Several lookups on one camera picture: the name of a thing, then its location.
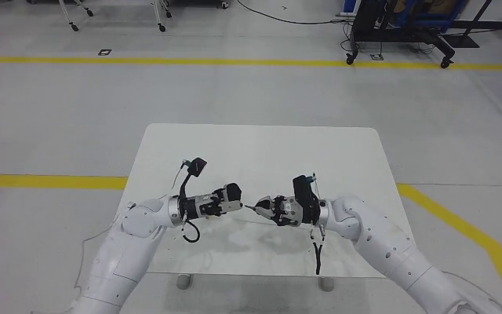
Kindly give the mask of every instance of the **metal stand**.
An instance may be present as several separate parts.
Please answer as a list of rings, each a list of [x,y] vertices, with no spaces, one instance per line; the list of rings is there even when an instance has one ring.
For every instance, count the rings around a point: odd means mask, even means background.
[[[331,292],[335,288],[335,281],[331,277],[317,277],[319,288],[325,292]]]
[[[191,283],[194,281],[193,275],[181,274],[178,275],[178,279],[176,281],[176,287],[181,290],[186,290],[191,286]]]
[[[155,18],[157,19],[158,29],[163,33],[166,31],[166,27],[162,25],[160,21],[160,16],[158,15],[158,0],[154,0]]]
[[[63,13],[66,16],[66,19],[68,20],[68,23],[70,24],[71,29],[73,31],[78,31],[77,25],[73,24],[73,21],[71,20],[70,16],[68,15],[68,11],[66,10],[64,0],[59,0],[59,1],[60,1],[61,9],[63,9]],[[75,0],[75,2],[77,3],[77,5],[80,5],[82,8],[84,8],[84,10],[88,16],[94,16],[93,11],[91,11],[88,7],[84,6],[80,0]]]
[[[387,29],[391,19],[390,15],[394,12],[397,0],[392,0],[387,7],[379,28],[375,28],[380,11],[378,2],[362,0],[349,37],[352,53],[347,53],[347,64],[353,64],[358,55],[357,42],[423,42],[436,46],[438,50],[445,54],[441,62],[441,68],[447,68],[452,63],[451,58],[455,54],[455,50],[448,46],[438,34],[426,28],[415,26],[415,19],[423,4],[424,0],[417,1],[413,11],[408,16],[406,25],[402,28]]]
[[[173,15],[171,14],[171,12],[169,11],[169,1],[167,0],[161,0],[160,1],[160,6],[166,11],[166,16],[168,19],[170,19],[171,17],[173,17]]]
[[[471,25],[465,30],[462,35],[444,35],[443,38],[446,42],[449,43],[453,48],[479,48],[479,45],[472,40],[468,35],[471,33],[472,29],[475,28],[479,19],[488,8],[488,5],[492,2],[492,0],[486,0],[478,14],[476,14],[475,18],[472,20]]]

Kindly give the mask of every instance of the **end effector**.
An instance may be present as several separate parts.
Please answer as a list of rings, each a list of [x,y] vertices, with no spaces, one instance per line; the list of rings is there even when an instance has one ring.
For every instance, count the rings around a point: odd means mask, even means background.
[[[178,199],[180,219],[186,214],[187,219],[205,216],[221,216],[231,211],[240,210],[241,189],[236,183],[230,183],[213,193]]]
[[[254,207],[249,208],[272,220],[277,226],[298,227],[302,223],[316,225],[321,209],[319,200],[311,189],[314,180],[315,177],[296,177],[293,179],[295,196],[265,196]]]

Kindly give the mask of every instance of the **silver metal part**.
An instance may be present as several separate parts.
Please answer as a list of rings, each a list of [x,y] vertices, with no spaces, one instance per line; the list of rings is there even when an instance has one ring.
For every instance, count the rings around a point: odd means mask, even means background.
[[[178,197],[171,197],[167,201],[167,211],[168,216],[171,219],[173,225],[178,226],[182,223],[182,217],[180,215],[180,210],[178,208]]]
[[[191,286],[193,280],[193,275],[180,274],[178,275],[178,279],[176,280],[176,287],[178,287],[178,289],[180,290],[186,290]]]
[[[333,291],[335,281],[331,277],[317,277],[319,288],[325,292]]]
[[[280,204],[278,205],[278,213],[276,213],[275,209],[275,199],[270,196],[263,197],[257,204],[269,204],[270,206],[268,208],[255,206],[252,207],[252,209],[260,216],[275,221],[278,225],[281,224],[298,227],[301,225],[301,221],[304,217],[304,209],[295,200],[294,196],[285,197],[284,200],[280,201]]]
[[[318,225],[326,226],[328,224],[329,217],[328,201],[326,201],[325,199],[320,199],[319,208],[321,209],[321,213],[319,214]]]

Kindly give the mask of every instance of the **power cord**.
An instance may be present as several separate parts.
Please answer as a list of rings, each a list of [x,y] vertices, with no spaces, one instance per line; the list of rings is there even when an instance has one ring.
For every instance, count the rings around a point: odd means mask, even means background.
[[[479,34],[479,33],[490,33],[491,31],[500,31],[500,29],[491,29],[491,30],[485,30],[485,31],[472,31],[469,33],[470,34]],[[444,37],[444,36],[450,36],[450,35],[463,35],[464,33],[454,33],[454,34],[439,34],[438,37]]]
[[[414,47],[410,46],[410,49],[413,53],[431,54],[432,51],[434,51],[434,49],[436,48],[436,46],[432,45],[432,47],[427,47],[426,49],[422,49],[420,47],[419,42],[417,43],[417,45],[418,45],[418,48],[414,48]]]
[[[241,2],[241,0],[237,0],[237,2],[238,2],[239,5],[242,5],[243,7],[245,7],[246,9],[248,9],[251,12],[254,12],[254,13],[266,16],[268,18],[271,18],[272,20],[278,20],[278,21],[284,22],[284,23],[299,24],[299,25],[320,25],[320,24],[336,24],[336,23],[342,23],[342,22],[348,21],[347,19],[344,19],[344,20],[327,20],[327,21],[324,21],[324,22],[296,22],[294,20],[283,20],[283,19],[280,19],[278,17],[275,17],[275,16],[272,16],[272,15],[268,15],[266,13],[257,11],[255,9],[251,9],[247,5],[243,4]]]

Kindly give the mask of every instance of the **table leg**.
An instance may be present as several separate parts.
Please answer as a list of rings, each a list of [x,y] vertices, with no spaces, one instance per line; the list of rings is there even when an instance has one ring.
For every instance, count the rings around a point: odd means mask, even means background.
[[[331,277],[317,277],[319,288],[325,292],[333,291],[335,281]]]
[[[176,281],[176,287],[181,290],[186,290],[191,286],[192,281],[194,281],[193,275],[180,274]]]

